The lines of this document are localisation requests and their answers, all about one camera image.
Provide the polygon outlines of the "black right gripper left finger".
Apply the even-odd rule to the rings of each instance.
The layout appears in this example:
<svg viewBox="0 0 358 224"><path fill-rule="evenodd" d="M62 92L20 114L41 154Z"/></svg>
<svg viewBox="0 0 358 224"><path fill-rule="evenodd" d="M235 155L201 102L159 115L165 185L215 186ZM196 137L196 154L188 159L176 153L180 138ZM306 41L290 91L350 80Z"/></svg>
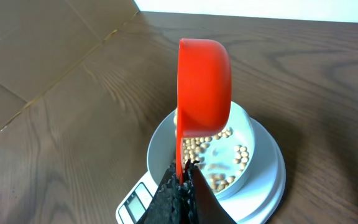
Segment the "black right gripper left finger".
<svg viewBox="0 0 358 224"><path fill-rule="evenodd" d="M157 191L137 224L179 224L181 222L182 186L176 177L176 164L165 171Z"/></svg>

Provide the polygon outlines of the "red plastic scoop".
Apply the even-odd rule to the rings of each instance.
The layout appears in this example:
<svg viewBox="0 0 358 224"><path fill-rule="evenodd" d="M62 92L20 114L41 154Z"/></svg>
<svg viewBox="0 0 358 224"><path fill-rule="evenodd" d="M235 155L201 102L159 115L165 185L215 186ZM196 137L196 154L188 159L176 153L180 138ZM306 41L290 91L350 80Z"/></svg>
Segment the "red plastic scoop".
<svg viewBox="0 0 358 224"><path fill-rule="evenodd" d="M228 52L209 39L181 39L177 68L176 176L184 182L184 138L213 136L231 109L232 73Z"/></svg>

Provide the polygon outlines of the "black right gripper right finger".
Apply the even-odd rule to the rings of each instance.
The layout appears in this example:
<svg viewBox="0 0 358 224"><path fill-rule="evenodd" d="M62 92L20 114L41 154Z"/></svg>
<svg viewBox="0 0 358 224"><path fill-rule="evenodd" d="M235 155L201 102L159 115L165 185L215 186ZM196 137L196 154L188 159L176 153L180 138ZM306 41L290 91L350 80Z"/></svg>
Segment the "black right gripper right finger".
<svg viewBox="0 0 358 224"><path fill-rule="evenodd" d="M236 224L219 204L206 179L196 165L188 160L184 178L190 185L185 202L188 204L188 223L199 224Z"/></svg>

